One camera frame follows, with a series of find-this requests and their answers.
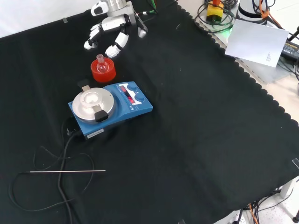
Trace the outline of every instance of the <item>robotic arm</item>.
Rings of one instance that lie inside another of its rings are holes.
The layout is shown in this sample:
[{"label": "robotic arm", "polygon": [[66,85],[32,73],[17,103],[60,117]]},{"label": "robotic arm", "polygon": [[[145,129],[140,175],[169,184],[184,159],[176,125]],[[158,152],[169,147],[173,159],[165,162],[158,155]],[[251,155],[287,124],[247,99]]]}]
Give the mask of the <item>robotic arm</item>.
[{"label": "robotic arm", "polygon": [[110,58],[117,56],[127,44],[129,38],[127,27],[137,26],[140,38],[143,38],[148,32],[147,27],[134,11],[131,1],[100,0],[92,7],[91,13],[93,16],[107,13],[108,17],[91,28],[89,39],[85,42],[84,48],[95,48],[101,34],[120,30],[114,45],[111,45],[106,50],[106,55]]}]

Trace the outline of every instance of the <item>red container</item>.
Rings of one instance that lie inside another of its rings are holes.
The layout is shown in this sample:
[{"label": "red container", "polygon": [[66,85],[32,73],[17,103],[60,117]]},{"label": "red container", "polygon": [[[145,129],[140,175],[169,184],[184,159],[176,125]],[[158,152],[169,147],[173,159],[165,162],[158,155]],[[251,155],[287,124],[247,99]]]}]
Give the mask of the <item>red container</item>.
[{"label": "red container", "polygon": [[114,79],[116,75],[114,63],[110,58],[104,57],[104,60],[107,64],[109,64],[109,70],[105,73],[100,73],[97,70],[98,60],[94,60],[90,68],[92,69],[93,78],[99,83],[107,83]]}]

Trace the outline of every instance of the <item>orange wire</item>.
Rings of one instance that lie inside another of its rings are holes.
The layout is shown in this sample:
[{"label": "orange wire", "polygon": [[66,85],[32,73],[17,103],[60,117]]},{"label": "orange wire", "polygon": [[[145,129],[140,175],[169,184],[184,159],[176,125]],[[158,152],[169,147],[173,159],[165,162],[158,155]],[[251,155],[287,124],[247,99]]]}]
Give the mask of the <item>orange wire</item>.
[{"label": "orange wire", "polygon": [[261,12],[261,16],[262,16],[262,18],[266,18],[266,17],[270,16],[270,17],[273,19],[273,21],[276,22],[276,23],[281,27],[281,25],[279,24],[279,22],[277,22],[277,21],[274,19],[274,17],[271,15],[271,13],[270,13],[270,11],[269,11],[268,9],[267,9],[266,12],[264,12],[264,11],[262,10],[262,0],[259,0],[259,6],[258,6],[258,9],[259,9],[260,12]]},{"label": "orange wire", "polygon": [[266,13],[264,13],[264,11],[262,10],[262,0],[260,0],[260,4],[259,4],[258,8],[261,12],[262,18],[266,18],[267,16],[269,16],[270,11],[268,9],[267,9]]},{"label": "orange wire", "polygon": [[255,223],[258,224],[257,219],[254,217],[254,214],[253,214],[253,210],[252,210],[251,204],[249,204],[249,207],[250,207],[250,211],[251,211],[251,214],[252,214],[252,217],[253,217]]}]

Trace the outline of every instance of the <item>metal rod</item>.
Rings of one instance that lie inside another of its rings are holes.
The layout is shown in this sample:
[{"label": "metal rod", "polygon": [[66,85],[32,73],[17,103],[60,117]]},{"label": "metal rod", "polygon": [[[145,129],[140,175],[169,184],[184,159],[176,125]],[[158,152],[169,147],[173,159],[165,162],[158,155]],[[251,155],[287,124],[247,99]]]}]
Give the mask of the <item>metal rod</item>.
[{"label": "metal rod", "polygon": [[106,172],[105,170],[63,170],[63,171],[29,171],[29,173],[92,173]]}]

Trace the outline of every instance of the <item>white wall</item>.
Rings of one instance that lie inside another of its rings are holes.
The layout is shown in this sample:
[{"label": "white wall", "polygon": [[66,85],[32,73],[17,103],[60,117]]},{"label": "white wall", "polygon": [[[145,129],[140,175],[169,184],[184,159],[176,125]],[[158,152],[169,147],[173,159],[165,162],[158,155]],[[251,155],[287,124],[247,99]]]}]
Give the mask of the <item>white wall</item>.
[{"label": "white wall", "polygon": [[0,0],[0,38],[82,13],[99,0]]}]

